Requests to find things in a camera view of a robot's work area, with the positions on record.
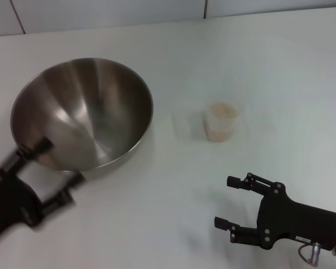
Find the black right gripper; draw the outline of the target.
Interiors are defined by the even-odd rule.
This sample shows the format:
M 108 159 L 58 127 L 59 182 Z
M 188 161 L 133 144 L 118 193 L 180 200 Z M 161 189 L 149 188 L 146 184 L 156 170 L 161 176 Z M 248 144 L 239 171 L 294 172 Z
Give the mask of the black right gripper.
M 259 246 L 266 250 L 280 239 L 308 245 L 319 243 L 322 249 L 328 251 L 336 245 L 336 212 L 295 202 L 288 197 L 282 183 L 274 183 L 252 173 L 247 173 L 244 179 L 228 176 L 227 186 L 263 196 L 257 228 L 214 218 L 215 228 L 230 232 L 231 243 Z

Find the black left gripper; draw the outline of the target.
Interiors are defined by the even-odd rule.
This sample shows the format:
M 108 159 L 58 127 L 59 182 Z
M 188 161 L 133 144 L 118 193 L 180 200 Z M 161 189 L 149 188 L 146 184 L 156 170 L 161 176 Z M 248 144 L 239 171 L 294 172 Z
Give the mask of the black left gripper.
M 73 174 L 42 205 L 36 193 L 15 174 L 28 163 L 52 148 L 48 138 L 42 138 L 33 148 L 17 144 L 15 150 L 4 160 L 0 168 L 0 236 L 11 226 L 39 225 L 43 216 L 49 216 L 73 203 L 71 190 L 82 185 L 86 178 L 81 173 Z

